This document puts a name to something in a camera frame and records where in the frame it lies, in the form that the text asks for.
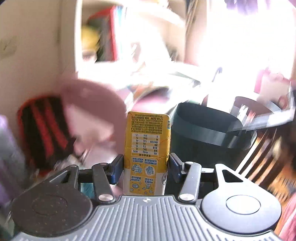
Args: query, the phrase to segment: yellow box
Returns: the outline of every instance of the yellow box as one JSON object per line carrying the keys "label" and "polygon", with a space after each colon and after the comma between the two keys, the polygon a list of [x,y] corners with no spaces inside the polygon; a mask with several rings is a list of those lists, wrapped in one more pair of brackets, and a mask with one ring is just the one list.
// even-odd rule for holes
{"label": "yellow box", "polygon": [[130,111],[124,150],[124,194],[164,195],[169,151],[169,116]]}

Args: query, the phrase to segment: nutrition facts table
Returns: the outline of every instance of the nutrition facts table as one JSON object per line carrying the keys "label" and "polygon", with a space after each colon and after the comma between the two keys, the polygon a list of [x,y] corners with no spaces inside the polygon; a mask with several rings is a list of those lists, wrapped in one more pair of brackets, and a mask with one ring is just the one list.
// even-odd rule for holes
{"label": "nutrition facts table", "polygon": [[159,135],[133,133],[131,153],[133,156],[158,156],[159,142]]}

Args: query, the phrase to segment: black and red bag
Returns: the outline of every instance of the black and red bag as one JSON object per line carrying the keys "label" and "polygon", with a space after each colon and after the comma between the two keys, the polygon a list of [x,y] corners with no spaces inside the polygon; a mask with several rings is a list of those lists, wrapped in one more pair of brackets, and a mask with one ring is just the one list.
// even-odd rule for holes
{"label": "black and red bag", "polygon": [[28,100],[17,117],[28,159],[36,168],[52,170],[58,160],[74,153],[76,138],[70,136],[59,96]]}

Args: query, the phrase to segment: yellow object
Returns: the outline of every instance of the yellow object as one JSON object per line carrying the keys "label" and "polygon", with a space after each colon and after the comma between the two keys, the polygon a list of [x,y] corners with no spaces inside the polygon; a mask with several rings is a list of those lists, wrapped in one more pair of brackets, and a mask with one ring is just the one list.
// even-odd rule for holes
{"label": "yellow object", "polygon": [[81,27],[82,50],[98,51],[100,35],[97,30],[88,25]]}
{"label": "yellow object", "polygon": [[130,111],[124,151],[124,194],[164,195],[169,151],[169,116]]}

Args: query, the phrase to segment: screw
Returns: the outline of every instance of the screw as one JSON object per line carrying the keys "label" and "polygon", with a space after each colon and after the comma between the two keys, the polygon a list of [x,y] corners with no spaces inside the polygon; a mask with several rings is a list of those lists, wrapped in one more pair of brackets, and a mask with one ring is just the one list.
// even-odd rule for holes
{"label": "screw", "polygon": [[181,199],[183,201],[192,201],[194,199],[194,196],[189,193],[184,193],[179,196],[179,199]]}
{"label": "screw", "polygon": [[151,201],[150,198],[144,198],[144,199],[143,199],[143,202],[145,202],[145,203],[148,203],[148,202],[150,202],[150,201]]}
{"label": "screw", "polygon": [[109,202],[114,199],[114,197],[111,194],[107,194],[107,193],[101,194],[98,198],[102,202]]}

